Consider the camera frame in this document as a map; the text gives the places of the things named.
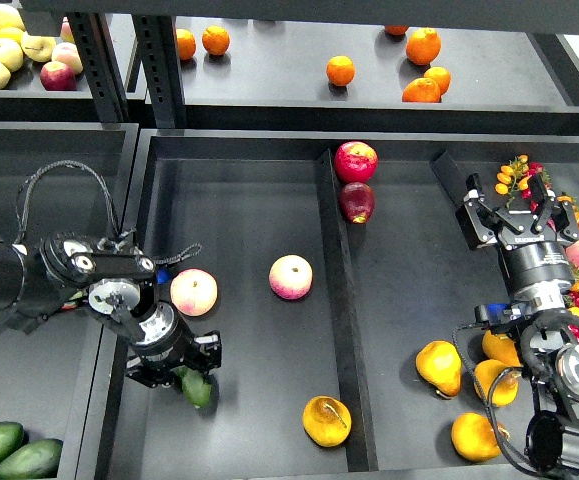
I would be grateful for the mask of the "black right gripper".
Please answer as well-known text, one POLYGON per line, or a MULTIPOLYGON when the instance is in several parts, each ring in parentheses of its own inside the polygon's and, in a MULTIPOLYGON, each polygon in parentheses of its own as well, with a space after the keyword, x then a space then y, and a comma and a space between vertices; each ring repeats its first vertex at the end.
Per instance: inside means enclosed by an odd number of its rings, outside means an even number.
POLYGON ((510 213, 485 201, 480 177, 469 175, 467 194, 455 212, 470 250, 498 247, 499 265, 509 300, 522 305, 563 305, 574 283, 566 248, 579 240, 572 203, 560 201, 539 174, 528 187, 536 204, 510 213))

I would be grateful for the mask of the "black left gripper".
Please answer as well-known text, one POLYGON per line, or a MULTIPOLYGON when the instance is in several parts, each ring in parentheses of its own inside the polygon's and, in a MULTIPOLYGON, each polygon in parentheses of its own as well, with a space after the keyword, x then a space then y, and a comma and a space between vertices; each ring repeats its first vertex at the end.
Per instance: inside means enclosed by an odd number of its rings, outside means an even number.
POLYGON ((154 313, 140 324, 145 337, 131 345, 133 356, 125 363, 124 375, 148 388, 172 385, 171 370, 183 365, 208 375, 222 364, 220 332, 201 336, 193 333, 178 310, 159 302, 154 313))

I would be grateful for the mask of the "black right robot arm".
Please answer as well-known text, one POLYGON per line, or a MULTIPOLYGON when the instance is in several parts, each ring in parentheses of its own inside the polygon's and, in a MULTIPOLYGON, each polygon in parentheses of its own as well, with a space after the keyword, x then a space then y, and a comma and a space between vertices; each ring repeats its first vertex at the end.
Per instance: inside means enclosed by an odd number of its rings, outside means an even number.
POLYGON ((477 325, 514 342, 521 375, 531 383, 534 415, 522 454, 511 464, 549 479, 579 479, 579 317, 567 310, 574 283, 566 247, 579 240, 573 207, 529 180, 531 210, 509 210, 485 200, 477 174, 466 180, 456 218, 470 249, 496 249, 506 286, 505 303, 475 307, 477 325))

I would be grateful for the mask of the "yellow pear under arm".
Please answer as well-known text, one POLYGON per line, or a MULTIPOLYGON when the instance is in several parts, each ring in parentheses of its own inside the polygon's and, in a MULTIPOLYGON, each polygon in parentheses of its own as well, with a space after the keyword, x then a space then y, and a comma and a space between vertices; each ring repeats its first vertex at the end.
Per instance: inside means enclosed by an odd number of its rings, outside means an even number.
POLYGON ((480 388, 474 385, 476 393, 481 399, 487 400, 493 393, 491 403, 496 407, 511 404, 517 397, 519 390, 519 374, 515 370, 502 373, 508 368, 505 363, 489 359, 477 364, 474 373, 480 388))

